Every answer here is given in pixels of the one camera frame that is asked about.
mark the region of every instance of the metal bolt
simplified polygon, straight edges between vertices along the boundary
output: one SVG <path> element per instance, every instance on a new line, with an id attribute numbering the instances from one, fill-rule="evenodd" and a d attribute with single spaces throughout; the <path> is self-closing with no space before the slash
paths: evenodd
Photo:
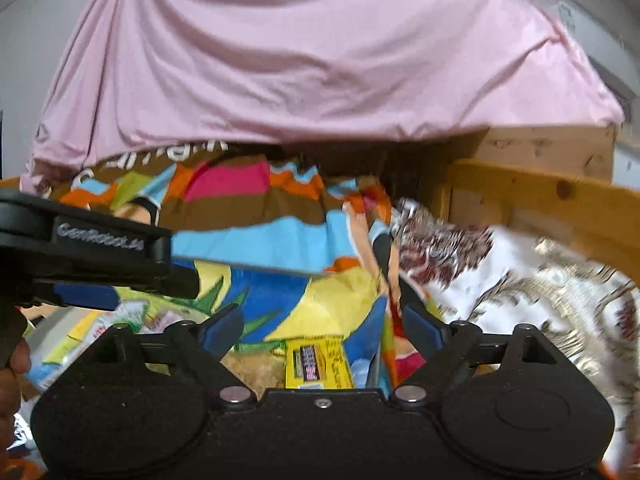
<path id="1" fill-rule="evenodd" d="M 325 399 L 324 397 L 322 399 L 316 399 L 314 400 L 314 404 L 318 407 L 318 408 L 322 408 L 323 410 L 325 408 L 328 408 L 331 405 L 331 401 L 329 399 Z"/>
<path id="2" fill-rule="evenodd" d="M 220 399 L 229 404 L 240 404 L 251 398 L 251 391 L 244 386 L 227 386 L 220 391 Z"/>
<path id="3" fill-rule="evenodd" d="M 427 392 L 420 386 L 400 386 L 395 394 L 398 399 L 405 402 L 419 402 L 427 396 Z"/>

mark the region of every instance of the pink fabric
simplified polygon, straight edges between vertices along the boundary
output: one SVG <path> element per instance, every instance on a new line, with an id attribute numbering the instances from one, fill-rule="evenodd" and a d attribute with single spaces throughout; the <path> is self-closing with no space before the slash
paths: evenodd
<path id="1" fill-rule="evenodd" d="M 184 201 L 208 196 L 255 195 L 267 193 L 270 167 L 266 162 L 258 162 L 241 168 L 214 166 L 197 171 Z"/>
<path id="2" fill-rule="evenodd" d="M 22 186 L 187 140 L 622 120 L 584 52 L 521 0 L 92 0 Z"/>

